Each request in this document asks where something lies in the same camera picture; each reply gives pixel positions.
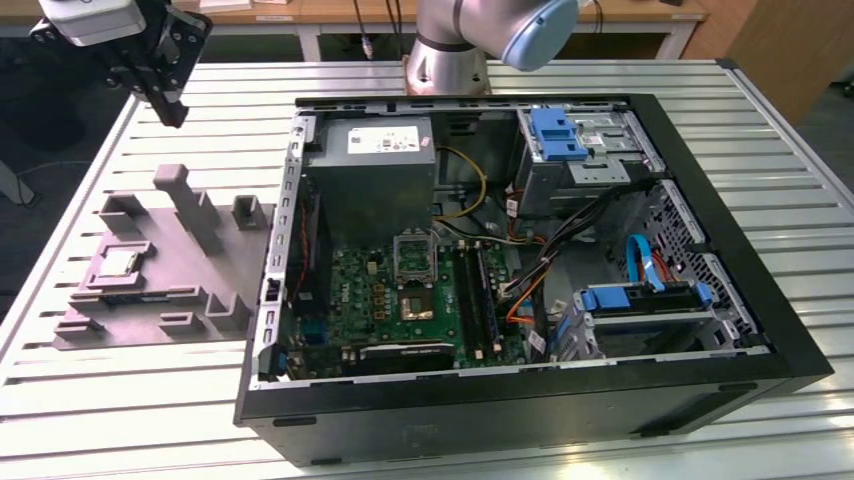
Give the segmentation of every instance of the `metal slotted table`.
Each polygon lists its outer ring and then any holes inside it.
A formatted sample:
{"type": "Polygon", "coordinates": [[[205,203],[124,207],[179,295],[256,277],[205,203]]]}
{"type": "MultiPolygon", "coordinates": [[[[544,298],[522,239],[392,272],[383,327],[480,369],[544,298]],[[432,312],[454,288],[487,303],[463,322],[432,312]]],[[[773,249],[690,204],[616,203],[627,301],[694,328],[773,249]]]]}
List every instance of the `metal slotted table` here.
{"type": "Polygon", "coordinates": [[[275,201],[293,99],[403,93],[394,63],[200,65],[184,128],[128,102],[0,329],[0,478],[854,476],[854,198],[815,153],[741,72],[714,62],[559,62],[530,74],[495,64],[491,82],[496,93],[658,95],[835,375],[682,437],[300,472],[232,425],[243,342],[49,346],[108,193],[164,206],[153,171],[180,162],[215,203],[237,193],[275,201]]]}

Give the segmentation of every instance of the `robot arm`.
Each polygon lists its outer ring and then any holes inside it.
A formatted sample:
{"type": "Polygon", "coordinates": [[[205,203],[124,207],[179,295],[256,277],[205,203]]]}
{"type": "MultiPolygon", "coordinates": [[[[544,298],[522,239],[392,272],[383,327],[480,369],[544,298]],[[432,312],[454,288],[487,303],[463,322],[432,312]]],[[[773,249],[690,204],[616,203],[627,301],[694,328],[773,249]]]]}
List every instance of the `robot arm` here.
{"type": "Polygon", "coordinates": [[[71,61],[92,63],[109,87],[151,103],[164,125],[187,117],[180,102],[212,23],[171,0],[39,0],[45,18],[31,38],[71,61]]]}
{"type": "Polygon", "coordinates": [[[522,71],[544,66],[575,28],[578,8],[578,0],[422,1],[407,65],[410,93],[483,93],[484,51],[522,71]]]}

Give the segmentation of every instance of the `ram slot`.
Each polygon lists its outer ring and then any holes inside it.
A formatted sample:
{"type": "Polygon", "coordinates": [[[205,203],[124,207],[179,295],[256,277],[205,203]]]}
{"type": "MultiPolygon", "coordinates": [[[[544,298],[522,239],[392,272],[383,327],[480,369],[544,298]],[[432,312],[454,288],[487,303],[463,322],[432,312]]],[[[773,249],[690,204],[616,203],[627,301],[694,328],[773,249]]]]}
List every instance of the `ram slot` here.
{"type": "Polygon", "coordinates": [[[460,325],[463,327],[463,341],[466,342],[466,354],[476,360],[483,359],[484,342],[480,336],[480,322],[476,312],[476,299],[470,279],[468,257],[466,248],[460,247],[454,252],[454,284],[456,286],[456,302],[460,313],[460,325]]]}
{"type": "Polygon", "coordinates": [[[492,289],[490,287],[490,273],[486,269],[486,259],[483,258],[483,250],[476,248],[472,250],[472,261],[478,266],[478,278],[480,279],[478,288],[478,300],[480,306],[480,318],[483,319],[487,339],[492,345],[494,354],[502,351],[502,337],[498,331],[498,318],[495,317],[495,302],[492,301],[492,289]]]}
{"type": "Polygon", "coordinates": [[[468,296],[474,304],[475,322],[478,332],[480,334],[480,345],[484,347],[483,353],[488,356],[492,355],[492,342],[490,337],[490,322],[487,321],[487,312],[484,309],[483,301],[483,283],[480,281],[480,266],[478,265],[478,253],[479,249],[470,248],[466,250],[466,268],[468,269],[468,296]]]}

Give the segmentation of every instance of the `sticker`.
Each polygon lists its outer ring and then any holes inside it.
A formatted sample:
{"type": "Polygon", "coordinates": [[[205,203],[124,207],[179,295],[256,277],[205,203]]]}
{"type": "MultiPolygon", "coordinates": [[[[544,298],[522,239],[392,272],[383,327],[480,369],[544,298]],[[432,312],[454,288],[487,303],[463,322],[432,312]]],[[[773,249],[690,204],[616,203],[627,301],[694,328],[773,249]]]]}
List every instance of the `sticker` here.
{"type": "Polygon", "coordinates": [[[293,17],[289,15],[257,15],[256,22],[292,22],[293,17]]]}
{"type": "Polygon", "coordinates": [[[519,202],[510,198],[507,199],[507,216],[512,218],[519,216],[519,202]]]}
{"type": "Polygon", "coordinates": [[[670,18],[672,20],[702,20],[703,15],[699,13],[674,13],[670,18]]]}
{"type": "Polygon", "coordinates": [[[595,133],[588,133],[582,135],[582,143],[584,145],[602,145],[604,146],[604,140],[602,140],[602,137],[599,135],[596,135],[595,133]]]}
{"type": "Polygon", "coordinates": [[[347,135],[347,153],[402,153],[420,151],[418,127],[354,128],[347,135]]]}
{"type": "Polygon", "coordinates": [[[531,333],[528,334],[528,343],[539,353],[546,353],[546,340],[543,340],[543,337],[540,337],[539,333],[534,330],[531,330],[531,333]]]}

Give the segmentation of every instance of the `open computer tower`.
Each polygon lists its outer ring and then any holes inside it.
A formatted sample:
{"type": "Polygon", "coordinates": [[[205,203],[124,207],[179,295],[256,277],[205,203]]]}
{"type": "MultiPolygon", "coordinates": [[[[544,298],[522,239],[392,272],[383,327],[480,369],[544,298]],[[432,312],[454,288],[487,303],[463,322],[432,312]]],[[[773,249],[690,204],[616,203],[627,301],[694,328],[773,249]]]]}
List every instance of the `open computer tower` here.
{"type": "Polygon", "coordinates": [[[655,97],[297,107],[235,414],[295,465],[679,434],[833,372],[655,97]]]}

